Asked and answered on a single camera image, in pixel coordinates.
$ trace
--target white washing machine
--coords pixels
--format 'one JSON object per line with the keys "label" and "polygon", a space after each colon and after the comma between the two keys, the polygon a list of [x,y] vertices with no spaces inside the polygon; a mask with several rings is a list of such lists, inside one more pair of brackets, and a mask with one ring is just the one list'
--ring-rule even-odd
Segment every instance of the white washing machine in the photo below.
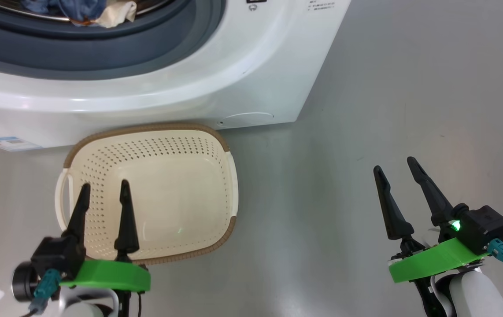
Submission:
{"label": "white washing machine", "polygon": [[153,0],[153,10],[115,29],[7,2],[0,147],[26,150],[149,122],[295,121],[350,0]]}

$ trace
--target green mount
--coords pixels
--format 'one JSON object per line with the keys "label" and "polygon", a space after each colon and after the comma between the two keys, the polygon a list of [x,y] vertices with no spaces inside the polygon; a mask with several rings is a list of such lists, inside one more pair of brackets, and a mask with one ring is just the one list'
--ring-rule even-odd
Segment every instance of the green mount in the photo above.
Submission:
{"label": "green mount", "polygon": [[487,255],[475,255],[461,241],[453,238],[390,265],[388,271],[393,281],[400,283],[456,269]]}
{"label": "green mount", "polygon": [[149,272],[138,265],[105,260],[85,261],[76,279],[60,283],[66,287],[109,288],[133,293],[149,291],[150,284]]}

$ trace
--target perforated basket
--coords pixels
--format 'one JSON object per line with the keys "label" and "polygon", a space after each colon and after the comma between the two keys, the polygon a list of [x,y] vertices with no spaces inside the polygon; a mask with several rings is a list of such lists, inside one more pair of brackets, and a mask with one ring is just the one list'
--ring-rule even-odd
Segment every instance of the perforated basket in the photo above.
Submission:
{"label": "perforated basket", "polygon": [[[137,264],[209,253],[232,233],[238,207],[236,167],[221,135],[201,125],[126,128],[81,140],[66,158],[56,185],[56,216],[65,230],[81,186],[91,184],[85,220],[88,257],[116,257],[123,179],[129,181],[133,199],[140,250],[130,257]],[[64,214],[66,181],[70,210]]]}

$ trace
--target gray floor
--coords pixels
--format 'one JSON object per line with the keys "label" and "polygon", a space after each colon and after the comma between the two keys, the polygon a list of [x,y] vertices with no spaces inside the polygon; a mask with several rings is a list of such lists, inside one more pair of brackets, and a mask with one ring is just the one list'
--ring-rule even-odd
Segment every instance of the gray floor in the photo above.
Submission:
{"label": "gray floor", "polygon": [[[211,254],[151,267],[144,316],[423,316],[415,287],[388,275],[399,244],[386,239],[372,168],[416,236],[431,223],[409,155],[453,204],[503,213],[503,4],[354,0],[299,120],[222,134],[239,175],[236,229]],[[68,150],[0,151],[5,291],[58,234]],[[489,259],[485,272],[503,294],[503,265]],[[0,316],[25,309],[7,295]]]}

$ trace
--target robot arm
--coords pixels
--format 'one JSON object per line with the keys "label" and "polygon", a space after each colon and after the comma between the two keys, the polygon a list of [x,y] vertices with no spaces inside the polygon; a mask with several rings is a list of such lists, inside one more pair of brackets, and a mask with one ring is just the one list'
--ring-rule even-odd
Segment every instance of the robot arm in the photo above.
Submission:
{"label": "robot arm", "polygon": [[151,277],[144,267],[133,265],[128,254],[138,251],[136,221],[127,180],[121,184],[120,227],[115,241],[114,261],[86,260],[85,214],[89,210],[91,187],[84,184],[70,223],[61,237],[46,237],[29,262],[16,268],[12,292],[20,302],[31,302],[28,316],[41,315],[49,300],[59,301],[58,316],[87,299],[109,298],[113,307],[90,305],[105,317],[128,317],[131,293],[150,289]]}
{"label": "robot arm", "polygon": [[[387,236],[401,240],[401,252],[389,261],[393,280],[415,284],[428,317],[503,317],[500,293],[478,268],[489,255],[503,261],[503,216],[489,206],[478,210],[469,210],[464,203],[451,206],[418,161],[414,157],[407,161],[426,196],[439,237],[433,247],[412,238],[414,228],[395,203],[385,173],[375,166],[373,174]],[[436,283],[437,274],[451,269],[459,273]]]}

